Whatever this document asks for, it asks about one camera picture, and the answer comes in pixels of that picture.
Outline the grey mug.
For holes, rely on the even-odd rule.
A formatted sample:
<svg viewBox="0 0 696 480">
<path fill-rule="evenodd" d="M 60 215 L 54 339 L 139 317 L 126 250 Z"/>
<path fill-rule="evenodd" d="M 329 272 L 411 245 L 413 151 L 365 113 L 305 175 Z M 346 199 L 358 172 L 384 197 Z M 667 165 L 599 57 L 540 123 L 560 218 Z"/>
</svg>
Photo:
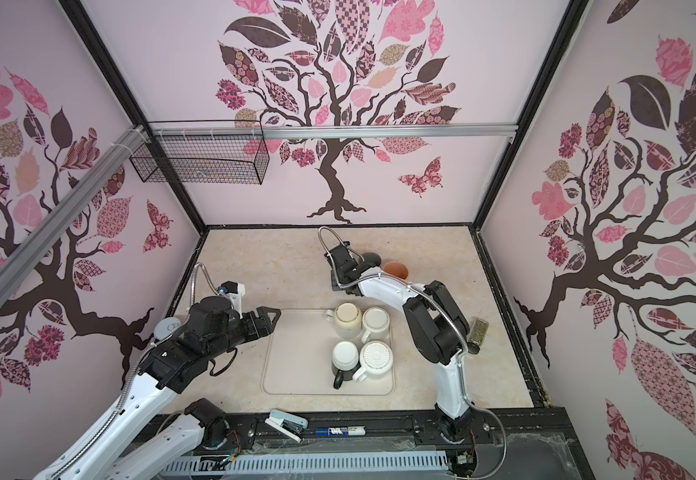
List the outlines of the grey mug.
<svg viewBox="0 0 696 480">
<path fill-rule="evenodd" d="M 374 252 L 366 252 L 362 255 L 363 263 L 368 265 L 370 268 L 378 267 L 382 263 L 382 258 L 379 254 Z"/>
</svg>

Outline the cream mug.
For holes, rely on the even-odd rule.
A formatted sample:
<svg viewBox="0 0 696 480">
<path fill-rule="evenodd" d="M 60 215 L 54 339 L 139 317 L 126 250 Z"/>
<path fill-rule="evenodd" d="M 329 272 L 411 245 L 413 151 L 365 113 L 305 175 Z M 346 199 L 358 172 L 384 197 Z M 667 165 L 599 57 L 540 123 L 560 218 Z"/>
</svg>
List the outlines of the cream mug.
<svg viewBox="0 0 696 480">
<path fill-rule="evenodd" d="M 338 337 L 344 340 L 356 338 L 362 330 L 362 311 L 350 302 L 344 302 L 324 313 L 325 320 Z"/>
</svg>

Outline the peach orange mug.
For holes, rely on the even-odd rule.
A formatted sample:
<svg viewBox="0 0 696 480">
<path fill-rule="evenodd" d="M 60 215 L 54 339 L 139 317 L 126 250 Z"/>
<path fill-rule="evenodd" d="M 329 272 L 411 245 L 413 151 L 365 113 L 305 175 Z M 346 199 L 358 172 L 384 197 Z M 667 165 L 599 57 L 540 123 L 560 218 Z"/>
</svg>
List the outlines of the peach orange mug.
<svg viewBox="0 0 696 480">
<path fill-rule="evenodd" d="M 383 270 L 400 279 L 406 280 L 409 277 L 408 267 L 399 261 L 389 261 L 383 265 Z"/>
</svg>

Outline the black and white mug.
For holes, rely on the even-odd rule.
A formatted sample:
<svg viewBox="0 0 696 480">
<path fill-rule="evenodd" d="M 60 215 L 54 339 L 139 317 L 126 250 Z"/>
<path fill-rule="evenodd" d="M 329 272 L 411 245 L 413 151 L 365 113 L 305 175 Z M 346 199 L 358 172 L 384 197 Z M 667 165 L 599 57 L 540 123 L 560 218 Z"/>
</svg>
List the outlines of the black and white mug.
<svg viewBox="0 0 696 480">
<path fill-rule="evenodd" d="M 359 351 L 357 346 L 350 341 L 337 343 L 331 355 L 333 388 L 339 390 L 344 383 L 352 381 L 358 368 Z"/>
</svg>

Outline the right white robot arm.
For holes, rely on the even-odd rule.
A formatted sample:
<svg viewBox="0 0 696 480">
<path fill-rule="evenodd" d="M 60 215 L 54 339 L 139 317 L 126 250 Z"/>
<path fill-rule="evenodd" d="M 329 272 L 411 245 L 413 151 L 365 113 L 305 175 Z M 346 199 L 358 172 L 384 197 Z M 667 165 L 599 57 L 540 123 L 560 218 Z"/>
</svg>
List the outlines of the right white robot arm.
<svg viewBox="0 0 696 480">
<path fill-rule="evenodd" d="M 414 284 L 391 275 L 347 241 L 326 248 L 324 257 L 334 289 L 378 300 L 404 314 L 416 350 L 435 367 L 440 435 L 450 443 L 461 442 L 475 417 L 464 373 L 469 323 L 447 287 L 439 281 Z"/>
</svg>

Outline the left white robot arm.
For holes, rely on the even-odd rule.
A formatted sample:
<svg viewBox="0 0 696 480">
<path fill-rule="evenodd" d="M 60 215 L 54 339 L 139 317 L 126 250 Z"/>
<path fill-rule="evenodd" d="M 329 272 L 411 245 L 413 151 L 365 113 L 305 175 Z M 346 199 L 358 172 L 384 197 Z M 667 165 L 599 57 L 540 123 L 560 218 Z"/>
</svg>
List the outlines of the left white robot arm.
<svg viewBox="0 0 696 480">
<path fill-rule="evenodd" d="M 144 353 L 118 399 L 37 478 L 151 479 L 198 447 L 225 447 L 234 434 L 225 412 L 207 399 L 191 403 L 136 449 L 130 445 L 194 379 L 220 375 L 216 357 L 271 335 L 281 315 L 266 306 L 241 313 L 223 295 L 193 304 L 187 321 Z"/>
</svg>

